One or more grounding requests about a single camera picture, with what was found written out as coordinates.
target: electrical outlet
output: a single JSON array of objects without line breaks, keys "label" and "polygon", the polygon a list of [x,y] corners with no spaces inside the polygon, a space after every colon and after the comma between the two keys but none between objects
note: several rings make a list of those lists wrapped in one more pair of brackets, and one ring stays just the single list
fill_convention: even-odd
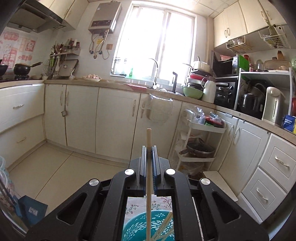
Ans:
[{"label": "electrical outlet", "polygon": [[112,50],[113,49],[113,44],[107,44],[106,49],[107,50]]}]

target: tiled floor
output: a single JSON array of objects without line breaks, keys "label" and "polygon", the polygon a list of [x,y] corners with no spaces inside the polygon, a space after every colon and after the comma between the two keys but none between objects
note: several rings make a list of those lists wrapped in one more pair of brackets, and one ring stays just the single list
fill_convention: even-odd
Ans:
[{"label": "tiled floor", "polygon": [[45,143],[9,175],[16,192],[47,204],[48,214],[90,179],[107,180],[127,167]]}]

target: black faucet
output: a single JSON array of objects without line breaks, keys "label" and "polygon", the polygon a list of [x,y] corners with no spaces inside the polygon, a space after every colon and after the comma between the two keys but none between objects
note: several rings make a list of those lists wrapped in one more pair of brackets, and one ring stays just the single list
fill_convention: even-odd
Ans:
[{"label": "black faucet", "polygon": [[178,74],[173,72],[173,75],[175,76],[175,79],[173,80],[173,92],[176,93],[176,85],[177,85]]}]

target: floral tablecloth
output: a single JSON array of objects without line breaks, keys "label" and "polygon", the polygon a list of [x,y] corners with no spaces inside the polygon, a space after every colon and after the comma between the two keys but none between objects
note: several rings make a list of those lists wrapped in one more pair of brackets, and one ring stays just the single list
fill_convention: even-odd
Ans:
[{"label": "floral tablecloth", "polygon": [[[151,210],[172,210],[171,197],[157,197],[151,195]],[[129,197],[126,204],[124,223],[140,213],[146,212],[146,196]]]}]

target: ceiling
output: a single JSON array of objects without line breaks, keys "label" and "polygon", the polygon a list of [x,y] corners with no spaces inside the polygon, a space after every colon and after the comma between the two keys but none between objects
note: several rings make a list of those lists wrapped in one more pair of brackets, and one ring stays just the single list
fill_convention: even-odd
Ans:
[{"label": "ceiling", "polygon": [[204,17],[216,17],[229,5],[238,0],[153,0],[153,2],[167,3],[180,7]]}]

